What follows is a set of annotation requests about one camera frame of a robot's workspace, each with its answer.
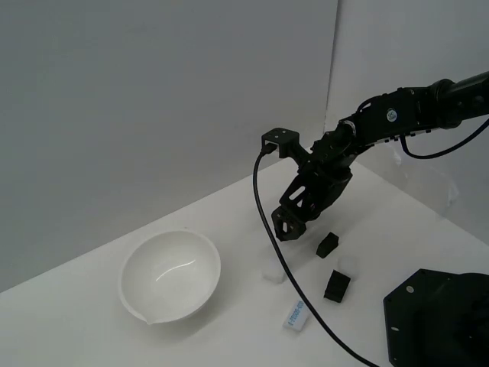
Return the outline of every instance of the white block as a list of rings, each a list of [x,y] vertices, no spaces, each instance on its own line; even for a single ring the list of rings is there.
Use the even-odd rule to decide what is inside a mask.
[[[272,256],[263,261],[261,265],[261,275],[264,279],[275,284],[283,283],[286,274],[277,256]]]
[[[302,300],[298,300],[292,307],[292,310],[289,313],[289,316],[285,319],[283,323],[283,327],[300,331],[303,329],[304,324],[306,323],[309,317],[309,309],[304,304]]]
[[[338,271],[348,277],[351,281],[358,278],[358,260],[354,256],[341,256],[338,259]]]

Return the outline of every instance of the bowl rim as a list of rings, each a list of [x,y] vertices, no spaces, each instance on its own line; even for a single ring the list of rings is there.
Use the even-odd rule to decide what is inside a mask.
[[[146,244],[150,240],[152,240],[152,239],[154,239],[154,238],[156,238],[156,237],[158,237],[160,235],[165,235],[167,233],[172,233],[172,232],[186,232],[186,233],[190,233],[192,235],[195,235],[195,236],[201,238],[210,247],[210,249],[211,249],[211,251],[212,251],[212,253],[214,255],[214,258],[216,260],[216,265],[217,265],[217,269],[216,269],[217,270],[217,276],[215,277],[214,283],[212,284],[212,286],[208,290],[208,292],[205,295],[205,297],[202,298],[202,301],[200,302],[200,304],[197,304],[188,313],[182,314],[182,315],[177,316],[177,317],[162,317],[162,318],[159,318],[159,319],[157,319],[155,321],[152,321],[151,323],[148,323],[148,321],[146,320],[146,318],[143,315],[141,315],[139,312],[137,312],[129,304],[129,302],[126,300],[125,295],[124,295],[124,291],[122,290],[122,276],[124,274],[124,270],[125,270],[128,262],[129,262],[129,259],[132,257],[132,255],[140,247],[142,247],[144,244]],[[168,229],[168,230],[165,230],[165,231],[162,231],[162,232],[158,232],[158,233],[153,234],[151,237],[148,237],[148,238],[140,241],[136,246],[133,246],[131,248],[131,250],[129,251],[128,255],[125,257],[125,260],[122,262],[122,266],[121,266],[121,269],[120,269],[119,274],[118,274],[118,295],[119,295],[119,299],[121,300],[121,302],[124,305],[124,307],[126,308],[126,310],[129,311],[129,313],[131,313],[135,317],[137,317],[139,320],[143,320],[145,323],[148,323],[148,324],[153,324],[153,323],[170,323],[172,321],[177,321],[177,320],[184,319],[185,317],[188,317],[188,316],[192,315],[193,313],[195,313],[196,311],[198,311],[209,300],[209,298],[211,297],[211,295],[214,293],[215,288],[217,287],[217,284],[219,282],[220,277],[221,277],[221,257],[219,255],[219,252],[217,251],[217,248],[215,247],[214,243],[210,239],[208,239],[207,237],[205,237],[201,233],[195,232],[195,231],[193,231],[191,229],[187,229],[187,228],[183,228],[183,229]]]

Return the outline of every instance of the white tabletop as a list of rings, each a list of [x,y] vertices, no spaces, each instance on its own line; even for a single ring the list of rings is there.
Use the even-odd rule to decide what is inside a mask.
[[[342,197],[296,242],[282,244],[293,272],[331,328],[356,352],[389,366],[382,300],[419,268],[488,272],[489,247],[358,164]],[[263,171],[270,215],[296,172],[291,161]],[[148,326],[118,299],[116,280],[132,246],[188,227],[208,236],[222,259],[216,293],[194,317]],[[334,232],[340,246],[315,256]],[[322,298],[338,257],[358,258],[359,278],[341,304]],[[282,323],[297,300],[288,281],[261,278],[272,256],[247,177],[0,294],[0,365],[361,365],[309,318],[295,333]]]

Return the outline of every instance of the small box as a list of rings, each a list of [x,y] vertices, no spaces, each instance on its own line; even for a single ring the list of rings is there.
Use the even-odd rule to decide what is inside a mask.
[[[283,283],[286,277],[285,271],[277,256],[267,258],[262,262],[261,275],[264,279],[275,284]]]
[[[318,249],[316,250],[316,255],[320,258],[325,258],[331,251],[338,247],[338,241],[339,237],[333,232],[330,232],[319,244]]]
[[[331,274],[328,282],[328,287],[324,292],[324,298],[341,303],[349,284],[349,277],[339,271],[333,270],[333,274]]]
[[[289,316],[283,322],[283,327],[300,331],[309,317],[309,308],[302,300],[298,300],[292,307]]]

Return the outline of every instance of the black block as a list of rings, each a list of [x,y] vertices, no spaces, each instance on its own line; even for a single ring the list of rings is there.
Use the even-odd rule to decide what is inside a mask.
[[[333,274],[331,274],[328,282],[328,287],[324,292],[324,298],[341,303],[349,284],[349,277],[339,271],[333,270]]]
[[[339,237],[333,232],[330,232],[319,244],[318,249],[316,250],[316,255],[320,258],[325,258],[331,251],[338,247],[338,241]]]

